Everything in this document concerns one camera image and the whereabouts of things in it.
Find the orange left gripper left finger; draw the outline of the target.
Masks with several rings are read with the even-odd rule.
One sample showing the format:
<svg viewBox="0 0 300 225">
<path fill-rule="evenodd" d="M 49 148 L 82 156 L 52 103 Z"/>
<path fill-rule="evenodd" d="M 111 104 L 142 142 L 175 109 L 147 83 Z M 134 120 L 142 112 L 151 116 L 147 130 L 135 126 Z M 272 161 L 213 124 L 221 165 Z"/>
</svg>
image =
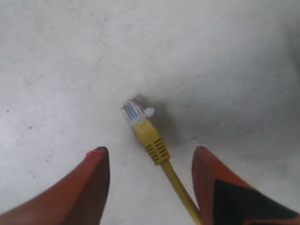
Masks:
<svg viewBox="0 0 300 225">
<path fill-rule="evenodd" d="M 67 176 L 1 214 L 2 225 L 98 225 L 110 186 L 109 153 L 98 147 Z"/>
</svg>

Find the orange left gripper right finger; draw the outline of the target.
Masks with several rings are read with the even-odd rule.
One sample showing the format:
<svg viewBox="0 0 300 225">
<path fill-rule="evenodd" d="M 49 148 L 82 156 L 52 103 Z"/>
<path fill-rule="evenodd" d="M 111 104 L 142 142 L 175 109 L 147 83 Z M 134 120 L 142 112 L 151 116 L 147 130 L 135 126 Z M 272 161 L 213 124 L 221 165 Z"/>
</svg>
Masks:
<svg viewBox="0 0 300 225">
<path fill-rule="evenodd" d="M 279 204 L 235 174 L 210 150 L 199 146 L 192 180 L 205 225 L 298 225 L 300 214 Z"/>
</svg>

